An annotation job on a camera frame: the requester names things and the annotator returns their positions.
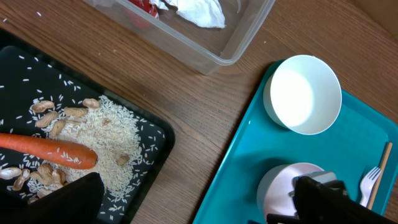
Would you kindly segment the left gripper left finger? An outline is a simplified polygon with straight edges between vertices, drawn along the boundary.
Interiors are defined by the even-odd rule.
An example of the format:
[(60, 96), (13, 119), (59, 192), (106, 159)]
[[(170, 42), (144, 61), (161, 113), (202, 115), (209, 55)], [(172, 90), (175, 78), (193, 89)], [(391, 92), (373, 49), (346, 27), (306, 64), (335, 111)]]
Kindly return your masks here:
[(1, 223), (93, 223), (104, 195), (98, 173), (90, 173), (31, 204), (1, 194)]

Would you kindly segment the light green bowl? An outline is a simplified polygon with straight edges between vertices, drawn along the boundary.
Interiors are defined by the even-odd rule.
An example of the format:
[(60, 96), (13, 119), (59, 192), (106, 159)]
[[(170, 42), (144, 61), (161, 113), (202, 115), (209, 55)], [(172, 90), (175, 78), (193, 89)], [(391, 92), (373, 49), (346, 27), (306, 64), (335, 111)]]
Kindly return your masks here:
[(271, 120), (302, 135), (326, 131), (337, 120), (342, 89), (332, 68), (311, 55), (278, 65), (266, 81), (263, 104)]

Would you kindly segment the orange carrot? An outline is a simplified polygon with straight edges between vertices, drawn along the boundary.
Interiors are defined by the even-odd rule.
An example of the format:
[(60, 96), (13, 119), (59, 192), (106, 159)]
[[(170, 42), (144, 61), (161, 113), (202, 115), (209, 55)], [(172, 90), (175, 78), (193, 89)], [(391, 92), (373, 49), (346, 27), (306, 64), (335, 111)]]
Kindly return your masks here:
[(95, 151), (69, 141), (1, 133), (1, 147), (73, 169), (91, 169), (98, 161)]

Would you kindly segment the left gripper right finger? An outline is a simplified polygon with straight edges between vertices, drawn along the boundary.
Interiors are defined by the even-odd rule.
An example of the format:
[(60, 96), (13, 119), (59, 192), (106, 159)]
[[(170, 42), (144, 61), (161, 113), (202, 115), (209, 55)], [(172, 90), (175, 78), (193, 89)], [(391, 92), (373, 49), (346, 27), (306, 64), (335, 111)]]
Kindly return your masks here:
[(396, 224), (343, 194), (344, 182), (322, 184), (302, 176), (296, 181), (293, 203), (297, 216), (268, 214), (267, 223)]

